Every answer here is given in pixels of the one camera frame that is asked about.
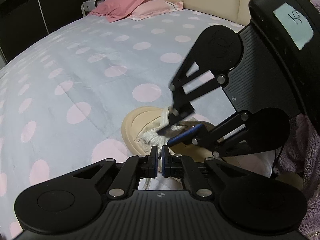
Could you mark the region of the dark pink pillow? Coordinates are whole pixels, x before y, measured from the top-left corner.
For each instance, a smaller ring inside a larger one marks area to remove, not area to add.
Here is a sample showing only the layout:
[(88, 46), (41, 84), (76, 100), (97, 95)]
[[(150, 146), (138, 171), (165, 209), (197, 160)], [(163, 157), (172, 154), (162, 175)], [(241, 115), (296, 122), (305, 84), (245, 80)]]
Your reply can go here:
[(88, 15), (105, 17), (112, 23), (129, 16), (144, 1), (146, 0), (105, 0)]

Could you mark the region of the beige canvas shoe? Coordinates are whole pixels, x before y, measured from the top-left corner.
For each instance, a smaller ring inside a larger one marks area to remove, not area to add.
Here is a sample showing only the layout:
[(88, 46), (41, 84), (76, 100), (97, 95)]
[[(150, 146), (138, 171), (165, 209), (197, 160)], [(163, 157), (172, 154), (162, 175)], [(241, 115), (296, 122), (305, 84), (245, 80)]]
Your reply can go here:
[[(195, 127), (204, 124), (209, 130), (215, 126), (204, 116), (193, 114), (182, 124), (174, 125), (167, 130), (166, 135), (158, 135), (157, 131), (169, 123), (170, 107), (161, 109), (158, 107), (139, 107), (132, 110), (125, 116), (121, 125), (121, 135), (127, 148), (133, 155), (150, 155), (152, 146), (155, 146), (160, 155), (162, 146), (166, 145), (169, 139)], [(169, 147), (171, 155), (181, 154), (191, 157), (195, 162), (202, 163), (206, 158), (217, 157), (217, 152), (212, 153), (205, 148), (194, 145), (185, 145), (182, 142), (178, 145)], [(227, 163), (244, 168), (241, 166), (238, 157), (223, 157)]]

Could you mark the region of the white bedside box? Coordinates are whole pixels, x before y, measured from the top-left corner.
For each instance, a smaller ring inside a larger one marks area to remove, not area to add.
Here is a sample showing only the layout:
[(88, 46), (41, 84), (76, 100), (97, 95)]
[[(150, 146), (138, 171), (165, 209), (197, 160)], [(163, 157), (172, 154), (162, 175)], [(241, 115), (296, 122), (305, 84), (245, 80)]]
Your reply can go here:
[(92, 10), (94, 10), (100, 3), (105, 0), (87, 0), (81, 6), (82, 16), (87, 16)]

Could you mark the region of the light pink pillow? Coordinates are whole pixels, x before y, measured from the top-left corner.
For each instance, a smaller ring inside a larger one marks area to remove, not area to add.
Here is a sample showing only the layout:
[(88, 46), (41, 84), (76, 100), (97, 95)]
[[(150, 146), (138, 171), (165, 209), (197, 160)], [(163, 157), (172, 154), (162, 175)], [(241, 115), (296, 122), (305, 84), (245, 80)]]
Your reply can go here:
[(134, 21), (141, 21), (157, 15), (167, 14), (183, 9), (184, 3), (169, 2), (166, 0), (146, 0), (127, 17)]

